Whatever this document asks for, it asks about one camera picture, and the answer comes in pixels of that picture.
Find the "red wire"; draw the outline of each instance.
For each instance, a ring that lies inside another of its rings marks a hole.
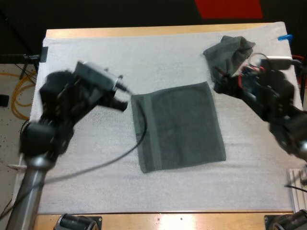
[[[292,55],[292,58],[304,60],[305,58],[300,55]]]

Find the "metal pole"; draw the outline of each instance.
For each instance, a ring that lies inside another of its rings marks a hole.
[[[19,189],[16,200],[24,196],[33,186],[43,183],[48,170],[55,162],[48,160],[44,156],[36,156],[27,161],[27,170],[23,182]],[[32,189],[20,204],[11,213],[6,230],[33,230],[37,216],[39,201],[42,195],[43,186]]]

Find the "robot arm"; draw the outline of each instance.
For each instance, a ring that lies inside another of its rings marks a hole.
[[[248,64],[239,75],[222,72],[214,90],[242,99],[263,121],[288,154],[307,161],[307,114],[293,105],[294,86],[280,71],[299,64],[291,58],[267,58],[259,66]]]

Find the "black cable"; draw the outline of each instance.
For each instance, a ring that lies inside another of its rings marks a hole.
[[[29,80],[30,80],[34,85],[36,85],[36,82],[33,81],[33,80],[31,79],[31,77],[23,70],[23,68],[21,68],[21,67],[18,66],[17,64],[15,64],[15,66],[17,66],[18,68],[20,68],[20,69],[22,70],[22,73],[24,73],[24,74],[29,78]]]
[[[118,162],[119,160],[121,160],[124,157],[126,157],[127,155],[129,155],[132,151],[134,151],[142,143],[142,141],[145,138],[146,132],[147,132],[147,118],[146,118],[146,114],[144,112],[144,109],[143,109],[141,103],[139,101],[136,101],[136,104],[137,104],[137,107],[140,110],[140,113],[141,113],[141,115],[142,115],[142,117],[144,119],[144,130],[143,130],[141,138],[139,139],[139,141],[136,143],[135,146],[133,146],[130,150],[128,150],[127,152],[123,153],[119,157],[114,158],[113,160],[107,161],[105,163],[99,164],[97,166],[94,166],[94,167],[91,167],[91,168],[88,168],[88,169],[84,169],[84,170],[80,170],[78,172],[74,172],[72,174],[68,174],[68,175],[64,175],[64,176],[59,176],[59,177],[55,177],[55,178],[50,178],[49,180],[46,180],[44,183],[37,183],[37,184],[33,185],[32,188],[30,188],[27,191],[25,191],[24,195],[21,196],[18,200],[16,200],[14,202],[14,204],[6,212],[4,212],[3,214],[0,215],[0,221],[6,215],[8,215],[10,213],[10,211],[12,211],[14,208],[16,208],[23,201],[23,199],[25,199],[31,193],[31,191],[33,189],[38,188],[38,187],[42,187],[42,186],[47,185],[47,184],[56,183],[56,182],[63,181],[63,180],[68,180],[70,178],[73,178],[73,177],[76,177],[76,176],[79,176],[79,175],[82,175],[82,174],[85,174],[85,173],[89,173],[89,172],[92,172],[92,171],[97,170],[97,169],[105,168],[105,167],[107,167],[107,166],[109,166],[109,165],[111,165],[111,164],[113,164],[115,162]]]
[[[17,65],[16,63],[14,64],[15,66],[17,66],[18,68],[20,68],[21,70],[23,70],[23,68],[21,68],[19,65]],[[29,71],[29,70],[27,70],[27,69],[25,69],[25,72],[28,72],[28,73],[30,73],[30,74],[33,74],[31,71]]]
[[[24,126],[25,126],[28,122],[29,122],[29,119],[27,119],[27,120],[23,123],[23,125],[21,126],[20,131],[19,131],[19,140],[21,140],[21,134],[22,134],[22,132],[23,132]]]
[[[262,56],[264,56],[264,57],[268,60],[270,69],[273,68],[272,63],[270,62],[270,59],[268,58],[268,56],[266,56],[266,55],[263,54],[263,53],[253,53],[253,54],[251,54],[251,55],[249,56],[249,58],[248,58],[248,64],[249,64],[249,65],[251,65],[252,67],[258,67],[258,66],[252,65],[252,64],[250,63],[251,58],[252,58],[253,56],[255,56],[255,55],[262,55]]]
[[[7,207],[10,205],[10,203],[12,202],[12,199],[10,199],[10,201],[8,202],[8,204],[5,206],[4,210],[1,212],[1,215],[5,212],[5,210],[7,209]]]
[[[297,189],[297,190],[300,190],[300,191],[302,191],[302,192],[307,193],[307,190],[306,190],[306,189],[303,189],[303,188],[295,187],[295,186],[288,185],[288,184],[286,184],[285,187],[286,187],[286,188],[294,188],[294,189]]]

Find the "gray towel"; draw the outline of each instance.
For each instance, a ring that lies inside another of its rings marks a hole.
[[[131,97],[136,138],[143,119],[135,101],[143,105],[148,131],[138,147],[143,173],[225,161],[225,149],[211,90],[206,82]]]
[[[215,67],[230,74],[230,76],[233,75],[252,54],[254,45],[254,42],[249,42],[242,36],[223,36],[220,43],[206,49],[203,54],[207,59],[212,81],[219,80],[221,77]]]

